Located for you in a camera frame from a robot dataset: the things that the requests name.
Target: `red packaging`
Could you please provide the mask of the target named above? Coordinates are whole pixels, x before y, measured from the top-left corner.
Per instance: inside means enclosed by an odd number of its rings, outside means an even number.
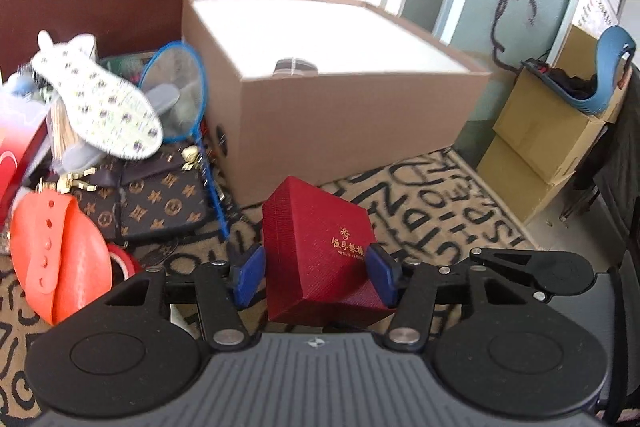
[[[0,92],[0,228],[47,134],[46,116],[44,104]]]
[[[391,311],[367,277],[364,208],[289,176],[262,206],[269,319],[369,326]]]

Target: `monogram handbag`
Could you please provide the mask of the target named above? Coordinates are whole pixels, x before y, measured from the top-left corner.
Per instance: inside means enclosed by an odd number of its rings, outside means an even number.
[[[155,241],[193,232],[212,217],[199,161],[196,146],[166,144],[146,160],[107,158],[46,185],[73,195],[107,241]]]

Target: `stacked cardboard box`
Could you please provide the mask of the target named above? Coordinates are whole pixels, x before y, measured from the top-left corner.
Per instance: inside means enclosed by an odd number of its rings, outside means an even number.
[[[591,78],[596,43],[572,26],[554,67],[569,76]],[[478,173],[526,223],[571,179],[604,124],[618,117],[624,95],[624,90],[616,89],[607,110],[590,116],[568,105],[534,74],[523,70],[494,125],[497,136],[482,158]]]

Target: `open box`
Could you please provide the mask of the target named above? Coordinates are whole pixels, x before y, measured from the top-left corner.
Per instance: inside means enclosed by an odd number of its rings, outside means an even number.
[[[207,125],[241,205],[289,175],[319,185],[452,145],[489,75],[355,0],[184,0],[182,34],[203,60]],[[313,67],[274,74],[289,58]]]

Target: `orange silicone strap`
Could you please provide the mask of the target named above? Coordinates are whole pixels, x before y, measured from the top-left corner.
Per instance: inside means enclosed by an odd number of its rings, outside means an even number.
[[[78,202],[68,194],[58,194],[45,189],[33,198],[33,244],[27,268],[24,291],[29,296],[31,307],[53,324],[54,292],[58,286],[60,259],[62,257],[62,235],[66,213]]]

